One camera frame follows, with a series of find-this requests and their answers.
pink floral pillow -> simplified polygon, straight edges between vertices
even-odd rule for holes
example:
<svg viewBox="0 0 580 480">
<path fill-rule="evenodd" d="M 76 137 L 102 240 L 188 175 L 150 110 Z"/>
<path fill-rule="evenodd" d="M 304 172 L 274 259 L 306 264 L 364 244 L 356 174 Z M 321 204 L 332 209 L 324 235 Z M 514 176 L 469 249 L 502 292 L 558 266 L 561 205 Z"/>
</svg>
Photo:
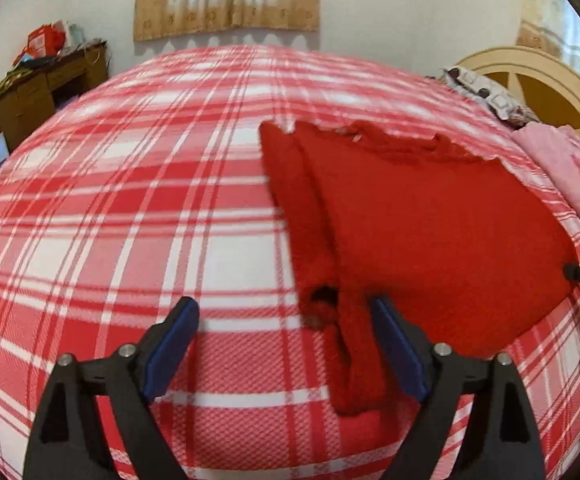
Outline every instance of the pink floral pillow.
<svg viewBox="0 0 580 480">
<path fill-rule="evenodd" d="M 512 138 L 543 168 L 580 218 L 580 137 L 574 129 L 529 123 Z"/>
</svg>

wooden headboard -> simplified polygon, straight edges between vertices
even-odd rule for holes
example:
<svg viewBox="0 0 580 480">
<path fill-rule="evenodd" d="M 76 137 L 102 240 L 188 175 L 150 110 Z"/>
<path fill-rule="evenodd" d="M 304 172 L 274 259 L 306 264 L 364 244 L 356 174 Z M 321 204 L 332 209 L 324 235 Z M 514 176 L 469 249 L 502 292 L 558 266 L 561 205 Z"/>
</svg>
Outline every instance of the wooden headboard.
<svg viewBox="0 0 580 480">
<path fill-rule="evenodd" d="M 546 124 L 569 124 L 580 135 L 580 76 L 541 50 L 503 46 L 457 63 L 508 88 Z"/>
</svg>

red sweater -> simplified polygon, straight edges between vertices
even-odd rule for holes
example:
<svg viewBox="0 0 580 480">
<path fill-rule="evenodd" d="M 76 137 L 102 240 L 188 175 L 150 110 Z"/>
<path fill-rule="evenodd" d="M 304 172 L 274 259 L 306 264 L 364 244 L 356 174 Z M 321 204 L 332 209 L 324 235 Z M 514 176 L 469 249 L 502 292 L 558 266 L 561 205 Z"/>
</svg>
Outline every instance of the red sweater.
<svg viewBox="0 0 580 480">
<path fill-rule="evenodd" d="M 361 121 L 346 133 L 260 126 L 299 306 L 323 325 L 332 403 L 353 414 L 382 402 L 388 387 L 368 295 L 388 294 L 432 342 L 487 357 L 572 291 L 561 268 L 577 258 L 550 211 L 498 159 Z"/>
</svg>

blue gripper pad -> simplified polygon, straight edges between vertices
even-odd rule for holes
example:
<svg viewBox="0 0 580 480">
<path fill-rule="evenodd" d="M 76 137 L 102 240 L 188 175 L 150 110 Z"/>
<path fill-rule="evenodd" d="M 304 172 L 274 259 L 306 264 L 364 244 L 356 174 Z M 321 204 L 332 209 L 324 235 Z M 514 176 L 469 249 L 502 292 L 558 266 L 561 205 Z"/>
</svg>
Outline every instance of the blue gripper pad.
<svg viewBox="0 0 580 480">
<path fill-rule="evenodd" d="M 423 331 L 408 323 L 384 296 L 370 300 L 374 337 L 399 386 L 423 402 L 432 388 L 432 344 Z"/>
<path fill-rule="evenodd" d="M 166 393 L 199 327 L 199 304 L 181 298 L 163 323 L 148 330 L 138 344 L 142 354 L 143 396 L 148 401 Z"/>
</svg>

red and white checkered bedspread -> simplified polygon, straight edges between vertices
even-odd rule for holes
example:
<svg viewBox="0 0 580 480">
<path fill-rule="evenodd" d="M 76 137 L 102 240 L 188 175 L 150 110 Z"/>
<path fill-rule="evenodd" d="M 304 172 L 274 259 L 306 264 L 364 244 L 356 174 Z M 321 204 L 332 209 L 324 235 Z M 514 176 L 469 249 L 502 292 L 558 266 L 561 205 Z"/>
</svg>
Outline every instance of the red and white checkered bedspread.
<svg viewBox="0 0 580 480">
<path fill-rule="evenodd" d="M 283 218 L 260 161 L 261 121 L 289 128 L 297 119 L 440 132 L 498 156 L 553 211 L 580 257 L 580 221 L 545 173 L 505 127 L 437 82 L 284 48 L 152 59 L 58 113 L 0 170 L 8 478 L 21 477 L 58 355 L 108 355 L 184 294 L 201 304 L 199 334 L 153 413 L 192 478 L 379 478 L 416 406 L 402 398 L 356 418 L 330 407 L 321 337 L 301 323 Z M 556 478 L 580 449 L 580 288 L 507 350 Z M 468 410 L 466 400 L 435 478 L 449 474 Z M 109 438 L 133 478 L 118 435 Z"/>
</svg>

